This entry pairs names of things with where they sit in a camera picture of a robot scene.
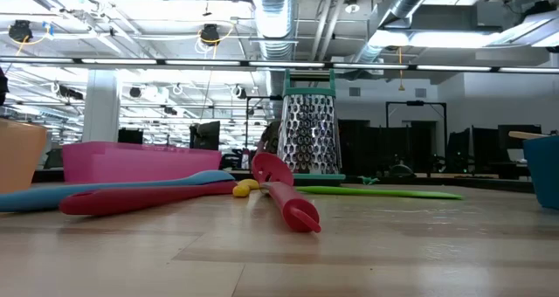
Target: red silicone spatula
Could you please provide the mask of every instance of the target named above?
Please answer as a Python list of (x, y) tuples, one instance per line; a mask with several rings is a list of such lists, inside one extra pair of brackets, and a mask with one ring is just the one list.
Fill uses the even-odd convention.
[(260, 186), (269, 190), (284, 221), (293, 231), (321, 231), (318, 211), (293, 187), (291, 170), (276, 155), (256, 155), (252, 159), (252, 175)]
[(68, 215), (114, 215), (194, 197), (231, 194), (236, 185), (226, 181), (196, 186), (105, 188), (65, 197), (59, 208)]

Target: blue container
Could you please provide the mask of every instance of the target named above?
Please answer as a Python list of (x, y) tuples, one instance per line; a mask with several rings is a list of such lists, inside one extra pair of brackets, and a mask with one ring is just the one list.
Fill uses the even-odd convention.
[(526, 140), (523, 144), (538, 202), (559, 210), (559, 136)]

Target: pink plastic basket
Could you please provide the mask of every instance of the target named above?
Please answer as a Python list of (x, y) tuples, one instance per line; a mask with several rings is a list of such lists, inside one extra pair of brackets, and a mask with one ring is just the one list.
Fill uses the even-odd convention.
[(219, 151), (115, 142), (62, 147), (67, 183), (130, 183), (185, 178), (218, 169)]

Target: ceiling light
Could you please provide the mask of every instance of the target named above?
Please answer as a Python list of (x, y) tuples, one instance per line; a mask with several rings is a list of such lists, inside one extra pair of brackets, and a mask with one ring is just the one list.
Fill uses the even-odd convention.
[(525, 67), (502, 67), (499, 69), (502, 73), (556, 73), (559, 74), (559, 68), (525, 68)]
[(470, 31), (421, 31), (411, 36), (410, 45), (429, 48), (481, 48), (493, 39), (493, 34)]
[(225, 60), (167, 60), (170, 66), (240, 66), (239, 61)]
[(155, 59), (82, 59), (83, 63), (87, 64), (102, 64), (102, 65), (155, 65)]
[(342, 69), (377, 69), (377, 70), (406, 70), (407, 65), (387, 65), (387, 64), (334, 64), (335, 68)]
[(369, 45), (372, 46), (407, 46), (410, 43), (408, 35), (397, 31), (375, 31), (375, 34), (369, 39)]
[(418, 66), (418, 70), (489, 72), (491, 71), (491, 66)]
[(539, 42), (533, 44), (533, 47), (555, 47), (559, 45), (559, 31), (550, 35)]
[(33, 107), (27, 107), (22, 105), (11, 105), (14, 110), (22, 113), (22, 114), (33, 114), (33, 115), (40, 115), (41, 112)]
[(359, 11), (359, 4), (357, 4), (357, 0), (346, 0), (345, 1), (346, 12), (349, 14), (356, 13)]
[(73, 60), (69, 58), (33, 58), (33, 57), (0, 57), (2, 62), (13, 62), (13, 63), (33, 63), (33, 62), (43, 62), (43, 63), (72, 63)]
[(488, 45), (503, 45), (503, 44), (510, 44), (514, 42), (516, 39), (534, 31), (535, 29), (543, 26), (550, 19), (543, 19), (540, 21), (533, 21), (533, 22), (526, 22), (522, 24), (518, 24), (515, 27), (509, 28), (501, 33), (497, 33), (493, 35), (493, 38)]
[(273, 61), (251, 61), (250, 66), (284, 66), (284, 67), (315, 67), (322, 68), (321, 62), (273, 62)]

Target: orange container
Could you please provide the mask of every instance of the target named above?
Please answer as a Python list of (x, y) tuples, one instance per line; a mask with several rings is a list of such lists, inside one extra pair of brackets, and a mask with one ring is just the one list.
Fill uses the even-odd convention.
[(29, 189), (46, 128), (0, 119), (0, 193)]

